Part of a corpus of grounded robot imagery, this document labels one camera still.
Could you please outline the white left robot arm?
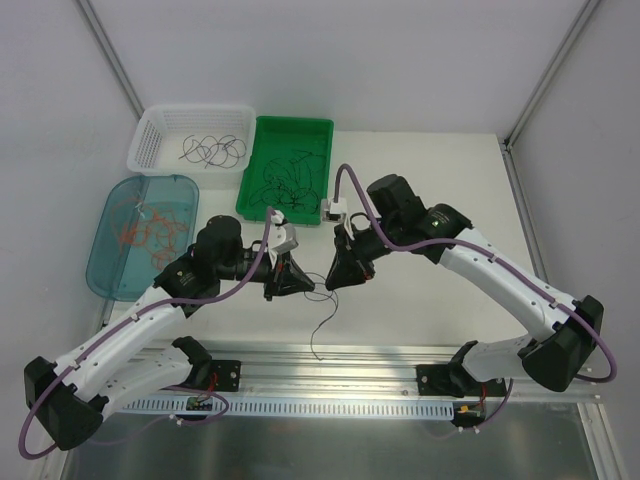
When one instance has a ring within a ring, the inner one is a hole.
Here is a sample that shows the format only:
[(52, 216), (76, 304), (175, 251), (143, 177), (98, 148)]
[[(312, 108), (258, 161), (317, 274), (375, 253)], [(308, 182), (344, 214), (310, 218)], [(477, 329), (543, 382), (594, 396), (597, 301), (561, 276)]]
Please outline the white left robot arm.
[(261, 240), (244, 247), (240, 222), (226, 215), (208, 220), (186, 252), (169, 263), (121, 317), (74, 350), (50, 362), (38, 356), (24, 369), (29, 409), (19, 435), (39, 422), (54, 448), (68, 451), (91, 438), (127, 404), (162, 389), (186, 388), (209, 395), (215, 387), (213, 359), (193, 337), (180, 337), (156, 358), (131, 359), (160, 333), (206, 305), (231, 298), (249, 282), (260, 283), (266, 300), (311, 292), (314, 282), (292, 251), (296, 230), (269, 209)]

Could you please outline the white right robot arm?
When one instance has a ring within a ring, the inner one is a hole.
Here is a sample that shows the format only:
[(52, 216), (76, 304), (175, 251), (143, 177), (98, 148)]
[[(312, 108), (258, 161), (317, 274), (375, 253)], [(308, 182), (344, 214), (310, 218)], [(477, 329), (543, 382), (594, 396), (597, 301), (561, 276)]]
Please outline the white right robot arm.
[(345, 199), (322, 203), (323, 217), (337, 224), (328, 289), (364, 284), (375, 276), (375, 260), (410, 252), (474, 284), (526, 330), (509, 340), (465, 343), (428, 374), (429, 388), (462, 398), (485, 382), (526, 374), (563, 392), (579, 378), (601, 330), (604, 307), (598, 300), (590, 295), (576, 300), (512, 265), (467, 217), (447, 204), (425, 206), (402, 176), (387, 175), (365, 193), (376, 210), (366, 229), (352, 226)]

